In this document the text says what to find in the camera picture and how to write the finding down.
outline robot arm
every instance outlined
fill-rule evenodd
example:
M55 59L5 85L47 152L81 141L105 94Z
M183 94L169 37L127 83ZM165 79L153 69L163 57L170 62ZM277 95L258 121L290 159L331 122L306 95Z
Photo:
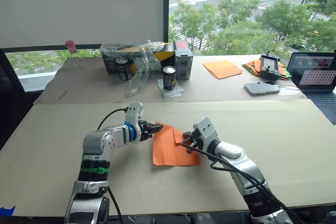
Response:
M108 191L114 149L144 141L163 127L140 120L144 111L140 102L131 103L125 111L124 124L92 131L85 136L80 172L73 185L65 223L107 223L110 203L103 195Z
M185 133L186 143L189 147L198 148L209 154L224 159L227 164L238 168L256 178L269 191L269 186L258 166L250 160L241 147L220 141L215 128L209 118L203 118L194 124L192 133ZM250 212L253 223L266 224L293 224L287 212L277 203L265 196L256 186L245 177L236 172L231 172L240 194L243 196Z

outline laptop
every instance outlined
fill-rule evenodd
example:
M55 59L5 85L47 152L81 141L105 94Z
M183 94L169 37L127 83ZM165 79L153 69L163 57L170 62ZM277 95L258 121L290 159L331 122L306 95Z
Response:
M336 52L294 52L287 70L302 93L336 124Z

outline black chair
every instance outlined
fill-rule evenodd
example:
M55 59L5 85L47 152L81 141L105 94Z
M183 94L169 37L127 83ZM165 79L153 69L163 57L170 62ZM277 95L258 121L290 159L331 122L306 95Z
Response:
M42 90L25 92L0 49L0 150L41 93Z

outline stack of orange paper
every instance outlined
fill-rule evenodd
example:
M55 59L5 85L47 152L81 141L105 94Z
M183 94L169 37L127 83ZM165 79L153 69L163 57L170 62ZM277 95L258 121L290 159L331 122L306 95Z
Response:
M187 153L181 145L183 133L163 123L163 129L155 133L153 139L153 163L155 165L200 165L197 152Z
M260 59L255 59L253 61L250 61L250 62L244 64L243 67L245 69L247 69L254 76L259 76L259 73L260 73ZM278 69L279 69L280 73L282 74L281 75L282 80L288 80L291 77L291 75L289 74L289 72L287 71L287 69L285 68L285 66L281 62L278 63Z
M236 65L227 60L213 61L203 64L210 74L216 79L223 79L241 74L242 71Z

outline blue ring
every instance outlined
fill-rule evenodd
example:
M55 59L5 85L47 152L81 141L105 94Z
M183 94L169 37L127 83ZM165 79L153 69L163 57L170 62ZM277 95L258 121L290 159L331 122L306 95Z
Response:
M135 129L134 127L127 121L124 121L124 124L127 125L128 131L130 132L130 142L135 140Z

